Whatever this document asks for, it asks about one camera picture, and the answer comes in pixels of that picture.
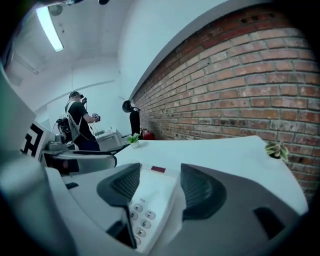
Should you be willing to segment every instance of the white wall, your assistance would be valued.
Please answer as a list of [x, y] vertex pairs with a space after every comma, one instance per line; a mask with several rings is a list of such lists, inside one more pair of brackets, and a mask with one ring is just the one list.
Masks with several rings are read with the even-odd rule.
[[118, 48], [122, 91], [129, 99], [176, 46], [235, 10], [268, 0], [135, 0]]
[[68, 102], [69, 94], [77, 90], [88, 98], [88, 112], [101, 116], [97, 129], [117, 128], [131, 133], [129, 116], [122, 111], [120, 74], [116, 57], [100, 57], [63, 64], [43, 70], [16, 88], [19, 96], [35, 112], [40, 123], [49, 119], [52, 128]]

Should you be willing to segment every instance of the backpack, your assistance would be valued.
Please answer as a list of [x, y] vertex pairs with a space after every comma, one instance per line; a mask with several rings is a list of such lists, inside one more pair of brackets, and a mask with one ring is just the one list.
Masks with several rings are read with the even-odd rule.
[[69, 109], [75, 101], [71, 101], [66, 109], [63, 110], [62, 115], [56, 121], [58, 123], [58, 130], [60, 134], [62, 134], [65, 138], [65, 142], [68, 143], [70, 141], [75, 142], [76, 138], [78, 138], [80, 134], [80, 124], [82, 121], [82, 117], [80, 118], [79, 124], [76, 124], [73, 117], [69, 113]]

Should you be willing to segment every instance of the white table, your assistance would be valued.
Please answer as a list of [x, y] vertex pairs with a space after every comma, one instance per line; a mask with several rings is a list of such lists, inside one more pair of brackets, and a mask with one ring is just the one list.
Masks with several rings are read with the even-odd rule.
[[193, 164], [241, 176], [264, 186], [299, 215], [308, 204], [297, 180], [280, 159], [265, 152], [258, 136], [208, 140], [140, 140], [116, 154], [118, 166], [141, 162], [180, 170], [181, 163]]

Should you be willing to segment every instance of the black t-shirt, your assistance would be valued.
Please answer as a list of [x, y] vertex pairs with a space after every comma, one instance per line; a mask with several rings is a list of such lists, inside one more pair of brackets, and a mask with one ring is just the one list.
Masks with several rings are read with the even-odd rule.
[[[65, 106], [64, 111], [67, 111], [69, 104], [70, 103], [68, 103]], [[89, 125], [88, 125], [87, 121], [83, 118], [83, 116], [85, 114], [88, 114], [88, 112], [85, 109], [85, 106], [81, 102], [74, 102], [71, 105], [68, 112], [70, 113], [70, 115], [72, 116], [72, 118], [76, 124], [79, 124], [80, 119], [82, 117], [81, 124], [80, 124], [80, 133], [81, 134], [79, 135], [78, 138], [75, 139], [74, 143], [79, 144], [79, 142], [81, 142], [82, 140], [86, 140], [86, 138], [88, 140], [95, 141], [96, 140], [95, 136], [92, 135], [92, 133], [90, 132]]]

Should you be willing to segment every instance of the ceiling light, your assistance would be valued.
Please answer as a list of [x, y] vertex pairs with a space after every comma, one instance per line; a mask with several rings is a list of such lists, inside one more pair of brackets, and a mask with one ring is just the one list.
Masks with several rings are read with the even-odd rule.
[[40, 21], [40, 24], [48, 37], [50, 43], [52, 44], [56, 52], [60, 52], [64, 49], [55, 26], [52, 22], [48, 7], [41, 7], [36, 9], [36, 15]]

